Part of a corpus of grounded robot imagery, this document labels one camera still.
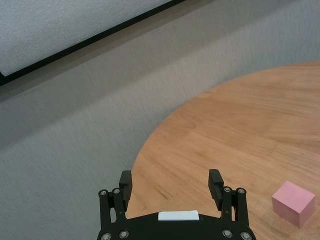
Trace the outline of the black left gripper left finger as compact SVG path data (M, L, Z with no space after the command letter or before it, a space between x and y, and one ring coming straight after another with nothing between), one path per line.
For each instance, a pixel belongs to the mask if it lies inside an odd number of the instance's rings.
M98 192L100 208L100 224L109 225L111 221L111 209L115 210L116 220L125 220L126 211L132 193L132 173L124 170L121 173L118 187L112 191L103 189Z

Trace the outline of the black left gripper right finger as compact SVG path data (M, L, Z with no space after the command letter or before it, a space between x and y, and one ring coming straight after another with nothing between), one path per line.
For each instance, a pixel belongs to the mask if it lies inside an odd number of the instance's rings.
M217 210L221 213L221 219L231 221L234 209L235 222L248 221L247 191L244 188L232 190L231 187L225 186L217 169L209 170L208 188Z

